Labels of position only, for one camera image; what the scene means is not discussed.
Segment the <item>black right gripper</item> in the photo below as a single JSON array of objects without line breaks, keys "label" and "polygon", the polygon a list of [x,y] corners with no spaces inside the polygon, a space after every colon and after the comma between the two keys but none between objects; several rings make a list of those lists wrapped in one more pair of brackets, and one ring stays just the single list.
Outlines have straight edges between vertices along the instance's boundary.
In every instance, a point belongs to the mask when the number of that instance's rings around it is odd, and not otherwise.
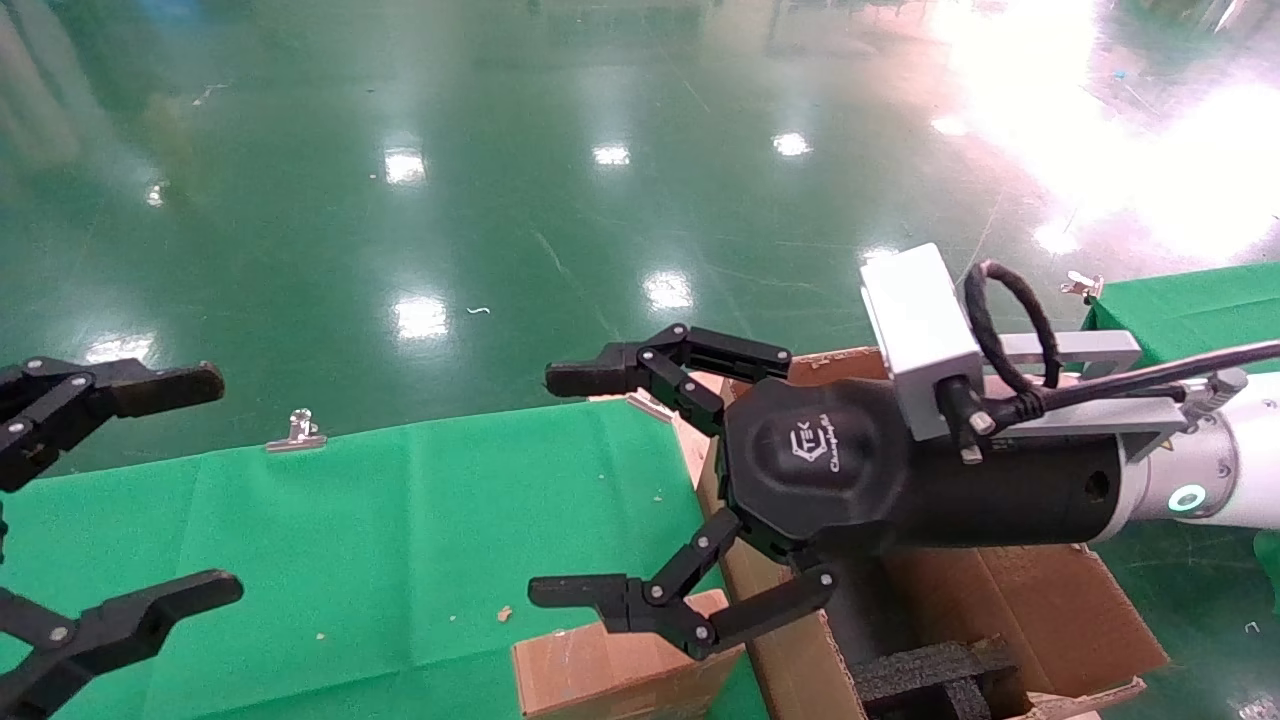
[{"label": "black right gripper", "polygon": [[[946,437],[914,439],[888,382],[795,386],[781,380],[791,361],[786,348],[676,323],[644,341],[611,342],[589,361],[548,364],[556,397],[643,389],[703,436],[721,434],[721,488],[736,512],[714,512],[649,580],[534,577],[529,601],[593,609],[612,634],[657,634],[701,661],[823,609],[837,587],[835,571],[817,564],[700,614],[690,593],[742,536],[776,560],[805,550],[1074,544],[1101,538],[1117,511],[1114,438],[1015,438],[966,464]],[[763,382],[724,410],[694,372]]]}]

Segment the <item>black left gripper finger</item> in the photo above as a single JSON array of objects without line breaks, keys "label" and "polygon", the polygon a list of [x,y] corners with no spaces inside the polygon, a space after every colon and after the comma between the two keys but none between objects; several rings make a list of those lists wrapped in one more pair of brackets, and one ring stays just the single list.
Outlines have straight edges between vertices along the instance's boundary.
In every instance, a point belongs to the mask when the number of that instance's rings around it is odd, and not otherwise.
[{"label": "black left gripper finger", "polygon": [[241,579],[206,570],[102,601],[68,618],[3,589],[3,634],[29,647],[1,676],[5,719],[50,719],[101,675],[160,653],[175,624],[241,601]]},{"label": "black left gripper finger", "polygon": [[211,363],[154,370],[136,357],[81,365],[32,357],[1,378],[1,488],[23,489],[115,418],[215,402],[225,380]]}]

